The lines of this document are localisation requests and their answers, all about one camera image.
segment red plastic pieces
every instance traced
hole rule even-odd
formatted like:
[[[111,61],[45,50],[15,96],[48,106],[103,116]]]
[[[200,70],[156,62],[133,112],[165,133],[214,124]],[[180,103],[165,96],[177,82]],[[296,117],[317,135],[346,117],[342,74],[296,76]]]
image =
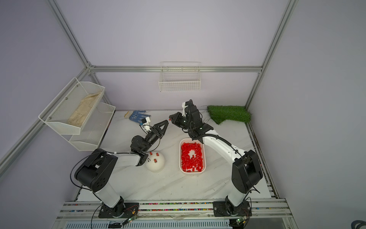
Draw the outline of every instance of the red plastic pieces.
[[[188,173],[201,172],[203,168],[201,144],[183,143],[182,147],[182,170]],[[194,150],[194,155],[190,157],[189,152]]]

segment blue glove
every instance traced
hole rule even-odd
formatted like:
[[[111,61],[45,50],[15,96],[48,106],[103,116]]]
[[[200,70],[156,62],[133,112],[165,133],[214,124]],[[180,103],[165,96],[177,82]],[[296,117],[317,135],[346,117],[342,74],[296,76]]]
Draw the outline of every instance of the blue glove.
[[[130,120],[141,124],[142,119],[151,116],[151,115],[143,114],[144,112],[146,112],[146,111],[134,111],[130,116]]]

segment ventilation grille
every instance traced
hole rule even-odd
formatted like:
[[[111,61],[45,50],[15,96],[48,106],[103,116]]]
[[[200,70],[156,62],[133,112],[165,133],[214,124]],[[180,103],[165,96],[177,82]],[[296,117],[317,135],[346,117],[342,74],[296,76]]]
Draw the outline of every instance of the ventilation grille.
[[[93,222],[93,229],[105,229],[108,228],[108,222]],[[70,221],[67,222],[65,229],[72,228],[90,228],[90,221]]]
[[[106,229],[111,223],[123,221],[93,222],[93,229]],[[90,228],[88,221],[70,221],[66,224],[65,229],[73,228]],[[232,228],[229,226],[228,219],[183,219],[175,220],[135,220],[128,223],[124,228],[152,228],[152,229],[180,229],[180,228],[200,228],[200,229],[221,229]]]

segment aluminum frame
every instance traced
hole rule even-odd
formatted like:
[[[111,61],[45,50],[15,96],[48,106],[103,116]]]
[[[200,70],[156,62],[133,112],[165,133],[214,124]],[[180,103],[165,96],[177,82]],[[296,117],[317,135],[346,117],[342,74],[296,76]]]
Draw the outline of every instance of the aluminum frame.
[[[254,83],[254,86],[250,92],[250,95],[248,97],[248,100],[247,100],[247,103],[245,104],[245,107],[247,109],[249,109],[250,107],[250,104],[252,103],[253,101],[253,97],[255,95],[255,93],[257,92],[258,88],[259,88],[259,85],[260,83],[262,82],[263,80],[263,77],[264,77],[264,74],[269,66],[269,63],[273,57],[273,54],[275,53],[276,51],[276,48],[278,46],[278,43],[280,42],[281,40],[281,37],[285,31],[285,28],[286,28],[286,25],[288,24],[288,21],[292,15],[292,13],[294,12],[294,9],[296,7],[296,4],[297,4],[298,0],[289,0],[288,4],[287,4],[287,7],[286,7],[286,10],[282,16],[282,19],[280,21],[280,24],[277,28],[277,31],[273,37],[273,40],[271,42],[271,45],[269,46],[269,49],[268,49],[268,52],[267,52],[267,55],[266,57],[264,58],[264,61],[263,61],[263,65],[262,65],[262,71],[260,73],[258,73],[258,76],[257,76],[257,79],[255,80],[255,83]]]
[[[161,66],[92,66],[92,72],[160,72]],[[261,72],[261,66],[200,66],[200,72]]]
[[[79,75],[76,77],[78,80],[82,80],[87,74],[89,70],[87,68],[83,69]],[[59,104],[65,95],[69,92],[69,90],[74,85],[69,83],[61,90],[61,92],[52,100],[52,104]],[[50,106],[48,109],[45,109],[42,112],[42,117],[46,117],[55,106]],[[0,160],[0,181],[4,178],[5,174],[14,164],[14,162],[21,156],[22,152],[26,149],[26,147],[31,143],[34,137],[38,134],[38,132],[46,126],[44,122],[37,118],[32,126],[27,130],[26,133],[16,142],[16,144],[5,154],[3,158]]]
[[[160,72],[161,71],[161,66],[93,66],[86,58],[86,55],[84,54],[80,44],[78,43],[76,36],[72,32],[71,27],[68,24],[65,16],[63,15],[62,10],[61,10],[60,6],[58,5],[57,1],[56,0],[47,0],[47,2],[50,6],[51,11],[55,15],[56,20],[60,24],[62,30],[65,32],[67,38],[71,42],[75,51],[77,52],[77,55],[79,56],[80,60],[82,61],[82,63],[85,66],[85,68],[77,76],[78,80],[82,80],[87,74],[89,74],[92,77],[94,83],[101,85],[99,79],[97,78],[97,76],[95,74],[96,72]],[[201,72],[257,72],[258,73],[257,79],[251,90],[250,96],[246,102],[246,107],[249,108],[250,104],[253,100],[253,97],[254,97],[255,93],[257,92],[257,89],[259,88],[259,85],[265,75],[268,65],[273,57],[273,54],[278,46],[278,43],[284,33],[284,29],[286,28],[286,25],[294,11],[294,8],[295,8],[297,2],[298,2],[298,0],[289,0],[287,7],[285,9],[285,12],[283,14],[283,17],[279,23],[278,29],[276,30],[274,38],[268,49],[267,55],[263,61],[262,66],[201,66],[201,69],[200,69]],[[52,102],[54,104],[58,104],[59,100],[64,97],[65,93],[67,93],[70,86],[71,85],[67,85]],[[104,95],[103,98],[107,104],[111,104],[110,100],[108,99],[106,94]],[[31,143],[33,138],[37,135],[37,133],[44,126],[45,126],[44,123],[38,119],[27,130],[27,132],[17,141],[17,143],[7,152],[7,154],[3,158],[1,158],[1,160],[0,160],[0,181],[3,179],[4,175],[6,174],[8,169],[12,166],[12,164],[14,164],[14,162],[21,156],[24,149],[26,149],[26,147]],[[269,174],[268,168],[264,161],[262,152],[261,152],[258,142],[256,140],[256,137],[253,132],[253,128],[252,128],[251,124],[247,125],[247,129],[248,129],[248,132],[250,133],[253,145],[254,145],[257,153],[260,156],[260,160],[263,165],[262,168],[264,171],[265,178],[267,180],[267,184],[273,188],[274,195],[277,198],[279,198],[277,191],[275,189],[275,186],[273,185],[272,178]],[[262,203],[265,201],[267,201],[267,202],[269,201],[270,203],[273,203],[271,201],[282,201],[282,202],[286,203],[286,200],[284,200],[284,199],[266,199],[266,200],[255,200],[255,201],[258,203]],[[90,204],[99,205],[99,202],[92,202]],[[271,206],[271,204],[268,204],[266,206],[266,208],[267,208],[266,214],[271,214],[271,211],[268,211],[268,208],[270,208],[270,206]],[[90,220],[91,213],[87,212],[86,215],[88,215],[86,220]],[[297,226],[291,215],[291,212],[288,213],[288,217],[286,217],[286,218],[287,218],[287,220],[285,223],[288,224],[288,227],[297,229]],[[62,219],[57,219],[56,222],[60,222],[60,221],[64,222],[65,220],[67,220],[67,218],[62,217]]]
[[[211,219],[211,218],[225,218],[235,219],[236,216],[229,217],[215,217],[213,215],[212,201],[218,200],[189,200],[189,202],[207,202],[207,204],[177,204],[177,202],[184,202],[184,200],[176,201],[137,201],[140,203],[139,219]],[[173,203],[175,204],[149,204],[149,203]],[[65,221],[90,221],[94,210],[100,205],[99,201],[90,202],[65,202],[62,206],[56,222]],[[206,210],[183,210],[183,211],[159,211],[160,209],[190,209],[201,208]],[[95,216],[99,214],[99,209],[95,212]],[[252,199],[252,216],[251,218],[293,218],[290,208],[285,199]],[[110,219],[99,219],[95,217],[93,221],[106,221]]]

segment black cable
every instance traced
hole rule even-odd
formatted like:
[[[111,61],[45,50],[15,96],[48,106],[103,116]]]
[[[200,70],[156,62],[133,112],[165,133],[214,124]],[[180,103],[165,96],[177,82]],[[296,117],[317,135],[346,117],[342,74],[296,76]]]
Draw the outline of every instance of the black cable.
[[[142,129],[142,131],[147,134],[147,132],[142,128],[142,125],[140,125],[140,128]]]
[[[159,144],[158,144],[158,146],[155,147],[155,149],[153,149],[153,150],[149,150],[149,152],[153,152],[154,150],[156,150],[159,147],[159,145],[160,145],[160,138],[159,138]]]
[[[146,125],[146,124],[144,124],[144,125],[142,125],[142,126],[149,126],[149,127],[151,127],[151,128],[154,128],[153,126],[150,126],[150,125]]]
[[[72,174],[72,171],[74,170],[74,168],[82,161],[82,160],[84,160],[85,158],[87,158],[87,157],[89,157],[89,156],[91,156],[91,155],[94,155],[94,154],[99,154],[100,152],[98,152],[98,153],[93,153],[93,154],[90,154],[90,155],[88,155],[88,156],[86,156],[86,157],[84,157],[83,159],[81,159],[80,161],[78,161],[77,163],[76,163],[76,165],[74,165],[74,167],[71,169],[71,171],[70,171],[70,181],[71,181],[71,183],[73,184],[73,185],[75,185],[76,187],[79,187],[79,188],[82,188],[82,189],[86,189],[86,190],[89,190],[89,191],[91,191],[90,189],[88,189],[88,188],[83,188],[83,187],[81,187],[81,186],[78,186],[77,184],[75,184],[73,181],[72,181],[72,178],[71,178],[71,174]]]
[[[223,141],[223,142],[225,142],[228,146],[230,146],[236,153],[238,153],[239,155],[240,155],[240,158],[242,158],[242,160],[244,161],[244,159],[243,159],[243,157],[242,157],[242,155],[239,153],[239,151],[237,150],[237,149],[234,149],[233,147],[232,147],[232,144],[229,142],[229,141],[227,141],[226,139],[224,139],[224,138],[222,138],[222,137],[220,137],[220,136],[218,136],[218,135],[214,135],[214,134],[202,134],[202,135],[200,135],[200,136],[197,136],[197,137],[194,137],[194,138],[192,138],[193,140],[198,140],[199,138],[202,138],[202,137],[214,137],[214,138],[217,138],[217,139],[220,139],[221,141]],[[260,193],[260,191],[258,191],[255,187],[254,187],[254,185],[252,184],[252,182],[250,181],[250,178],[249,178],[249,175],[248,175],[248,172],[247,172],[247,169],[245,168],[245,166],[243,166],[244,167],[244,171],[245,171],[245,174],[247,175],[247,177],[248,177],[248,180],[249,180],[249,183],[250,183],[250,185],[258,192],[258,193]]]
[[[98,207],[97,207],[97,209],[95,209],[95,211],[94,211],[94,213],[93,213],[93,215],[91,216],[91,220],[90,220],[90,228],[91,229],[93,229],[93,217],[94,217],[94,214],[97,212],[97,210],[98,210],[98,208],[100,207],[100,206],[102,206],[102,204],[101,205],[99,205]]]
[[[245,198],[249,195],[249,193],[251,193],[252,191],[255,191],[255,189],[251,189],[251,190],[249,190],[249,192],[244,196],[244,198],[243,198],[243,199],[245,199]]]
[[[249,223],[249,220],[250,220],[250,215],[251,215],[251,198],[250,198],[250,211],[249,211],[249,215],[248,215],[248,218],[247,218],[247,220],[246,220],[246,223],[245,223],[245,225],[244,225],[244,227],[243,227],[243,229],[247,226],[247,224]]]

